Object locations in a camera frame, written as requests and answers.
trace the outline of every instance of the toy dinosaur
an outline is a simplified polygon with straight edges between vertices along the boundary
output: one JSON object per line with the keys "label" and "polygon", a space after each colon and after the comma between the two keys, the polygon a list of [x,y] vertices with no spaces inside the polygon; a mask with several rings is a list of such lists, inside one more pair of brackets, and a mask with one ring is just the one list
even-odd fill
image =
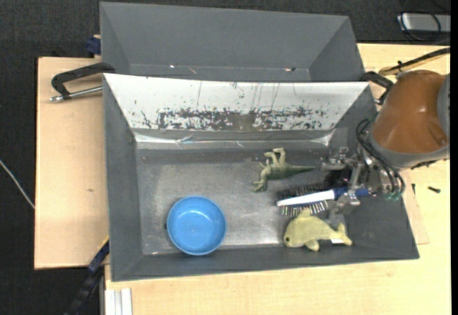
{"label": "toy dinosaur", "polygon": [[345,225],[342,222],[335,231],[326,222],[311,215],[310,209],[307,208],[288,224],[283,242],[289,248],[307,246],[312,251],[318,251],[320,249],[318,240],[333,238],[340,238],[347,246],[352,244],[350,238],[345,234]]}
{"label": "toy dinosaur", "polygon": [[[280,158],[277,160],[276,153],[280,153]],[[314,166],[295,166],[287,163],[286,152],[283,148],[274,148],[272,152],[264,153],[264,156],[272,159],[272,163],[267,161],[266,165],[259,163],[263,168],[260,172],[260,181],[255,181],[257,185],[255,192],[264,191],[267,189],[267,180],[283,179],[306,171],[313,170]]]}

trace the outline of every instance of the gray plastic panel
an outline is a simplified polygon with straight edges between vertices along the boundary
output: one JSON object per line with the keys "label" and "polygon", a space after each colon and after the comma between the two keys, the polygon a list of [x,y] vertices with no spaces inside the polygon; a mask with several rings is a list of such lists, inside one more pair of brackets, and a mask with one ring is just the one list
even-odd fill
{"label": "gray plastic panel", "polygon": [[346,16],[102,2],[100,22],[103,61],[120,74],[276,82],[362,74]]}

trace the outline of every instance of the stuffed fish toy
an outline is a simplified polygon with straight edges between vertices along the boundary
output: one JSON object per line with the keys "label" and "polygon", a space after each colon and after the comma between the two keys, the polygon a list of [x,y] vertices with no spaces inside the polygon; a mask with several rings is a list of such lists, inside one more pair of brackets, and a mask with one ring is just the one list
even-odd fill
{"label": "stuffed fish toy", "polygon": [[312,251],[320,249],[318,240],[332,239],[340,239],[347,246],[352,244],[345,233],[345,225],[343,223],[339,223],[337,230],[334,230],[320,218],[311,215],[309,208],[306,208],[300,215],[291,220],[283,236],[283,242],[287,247],[300,248],[306,246]]}

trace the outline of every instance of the blue bowl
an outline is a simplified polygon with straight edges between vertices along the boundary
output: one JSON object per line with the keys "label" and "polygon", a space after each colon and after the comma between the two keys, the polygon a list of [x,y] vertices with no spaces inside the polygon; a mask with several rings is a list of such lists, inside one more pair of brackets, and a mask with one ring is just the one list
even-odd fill
{"label": "blue bowl", "polygon": [[205,255],[223,242],[226,219],[212,200],[191,195],[176,202],[167,217],[167,232],[177,248],[190,255]]}

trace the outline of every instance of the wooden table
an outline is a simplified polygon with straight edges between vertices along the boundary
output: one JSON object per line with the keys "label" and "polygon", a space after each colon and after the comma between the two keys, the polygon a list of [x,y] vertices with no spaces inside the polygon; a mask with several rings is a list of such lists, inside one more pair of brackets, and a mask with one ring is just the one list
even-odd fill
{"label": "wooden table", "polygon": [[[359,45],[366,70],[435,49]],[[39,60],[36,269],[86,266],[108,234],[102,98],[94,95],[63,104],[49,101],[56,94],[50,85],[55,74],[98,61]],[[447,56],[422,68],[445,74],[449,65]],[[81,89],[98,84],[95,77],[71,86]],[[409,219],[417,243],[428,243],[419,245],[419,260],[116,283],[110,281],[107,265],[105,286],[131,288],[136,315],[451,313],[449,163],[410,171],[409,177],[416,183],[416,195],[409,190],[404,197]],[[428,190],[430,185],[442,192]]]}

